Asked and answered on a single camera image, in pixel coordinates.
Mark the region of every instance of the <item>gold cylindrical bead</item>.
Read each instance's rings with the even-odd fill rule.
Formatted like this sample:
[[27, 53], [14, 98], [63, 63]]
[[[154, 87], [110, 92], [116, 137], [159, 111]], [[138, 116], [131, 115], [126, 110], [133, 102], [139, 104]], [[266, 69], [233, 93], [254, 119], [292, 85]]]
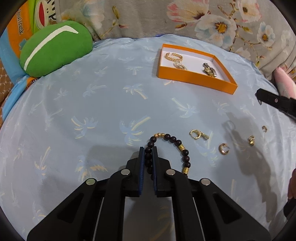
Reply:
[[181, 144], [181, 145], [178, 146], [178, 149], [179, 149], [180, 151], [184, 151], [184, 150], [185, 150], [185, 147], [183, 146], [183, 144]]
[[188, 172], [189, 172], [189, 168], [188, 167], [183, 167], [182, 173], [187, 175]]

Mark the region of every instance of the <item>green cushion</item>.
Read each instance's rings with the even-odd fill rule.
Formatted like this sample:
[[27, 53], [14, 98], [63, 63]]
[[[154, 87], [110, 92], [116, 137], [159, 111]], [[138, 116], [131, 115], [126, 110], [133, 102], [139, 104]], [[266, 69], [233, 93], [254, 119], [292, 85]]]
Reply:
[[28, 75], [41, 77], [91, 50], [92, 37], [87, 28], [77, 22], [66, 21], [46, 26], [35, 33], [21, 51], [20, 65]]

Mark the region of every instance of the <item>dark brown bead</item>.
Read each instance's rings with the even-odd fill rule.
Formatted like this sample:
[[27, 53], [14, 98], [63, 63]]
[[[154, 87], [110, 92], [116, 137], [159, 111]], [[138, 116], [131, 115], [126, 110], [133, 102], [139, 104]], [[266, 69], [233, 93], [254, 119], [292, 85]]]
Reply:
[[182, 142], [180, 141], [180, 140], [176, 140], [176, 142], [175, 142], [175, 146], [179, 146], [179, 145], [181, 145], [182, 144]]
[[171, 137], [171, 138], [170, 138], [170, 142], [171, 142], [171, 143], [175, 143], [175, 142], [176, 142], [176, 140], [177, 140], [177, 138], [176, 138], [176, 137]]
[[189, 151], [188, 150], [185, 149], [185, 150], [182, 151], [182, 155], [183, 156], [188, 156], [188, 154], [189, 154]]
[[189, 168], [190, 166], [191, 166], [191, 163], [190, 162], [184, 162], [183, 163], [183, 167], [188, 167]]
[[150, 153], [145, 154], [145, 160], [151, 160], [152, 155]]
[[163, 137], [163, 139], [165, 141], [168, 141], [170, 139], [170, 134], [165, 134], [165, 136]]
[[156, 142], [156, 137], [155, 136], [150, 137], [150, 141], [155, 143]]
[[145, 148], [145, 153], [151, 153], [152, 152], [152, 148], [151, 147], [146, 147]]
[[151, 167], [152, 161], [151, 160], [145, 160], [145, 166], [146, 167]]
[[183, 162], [188, 162], [190, 160], [189, 156], [183, 156]]
[[148, 167], [147, 173], [151, 175], [153, 173], [153, 167]]
[[147, 146], [151, 147], [151, 148], [154, 147], [154, 142], [152, 142], [152, 141], [148, 142]]

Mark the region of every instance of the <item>silver screw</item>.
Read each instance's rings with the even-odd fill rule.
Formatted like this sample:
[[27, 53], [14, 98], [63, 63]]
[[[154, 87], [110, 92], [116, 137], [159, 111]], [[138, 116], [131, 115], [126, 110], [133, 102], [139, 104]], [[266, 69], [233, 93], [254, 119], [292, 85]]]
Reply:
[[168, 175], [170, 175], [170, 176], [173, 176], [173, 175], [175, 175], [175, 170], [173, 170], [173, 169], [167, 169], [166, 170], [166, 174], [168, 174]]
[[96, 183], [96, 180], [93, 179], [93, 178], [90, 178], [90, 179], [87, 179], [87, 180], [86, 180], [86, 184], [87, 184], [87, 185], [90, 185], [90, 186], [91, 186], [91, 185], [93, 185], [93, 184], [95, 184], [95, 183]]
[[129, 169], [122, 169], [121, 172], [120, 172], [122, 175], [128, 175], [131, 173], [131, 171]]
[[208, 185], [211, 184], [211, 181], [210, 181], [209, 179], [207, 179], [207, 178], [203, 178], [203, 179], [201, 180], [201, 183], [202, 183], [203, 185], [205, 185], [205, 186], [208, 186]]

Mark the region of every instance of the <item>bed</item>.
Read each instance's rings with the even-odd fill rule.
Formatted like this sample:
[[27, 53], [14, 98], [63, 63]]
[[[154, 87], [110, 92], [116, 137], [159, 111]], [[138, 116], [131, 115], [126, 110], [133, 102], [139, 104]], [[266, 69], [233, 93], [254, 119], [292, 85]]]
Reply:
[[[237, 82], [235, 94], [157, 78], [163, 43], [215, 54]], [[26, 240], [87, 178], [109, 178], [150, 136], [165, 132], [189, 150], [189, 178], [211, 179], [274, 237], [286, 222], [282, 209], [295, 168], [296, 125], [259, 105], [259, 88], [277, 93], [253, 62], [196, 39], [167, 34], [100, 40], [90, 54], [34, 82], [9, 112], [0, 130], [0, 206]], [[209, 140], [194, 140], [192, 129]], [[218, 151], [223, 142], [231, 148], [226, 156]], [[181, 170], [177, 151], [163, 142], [157, 148]], [[126, 200], [123, 239], [175, 240], [171, 202], [149, 199], [147, 179], [140, 200]]]

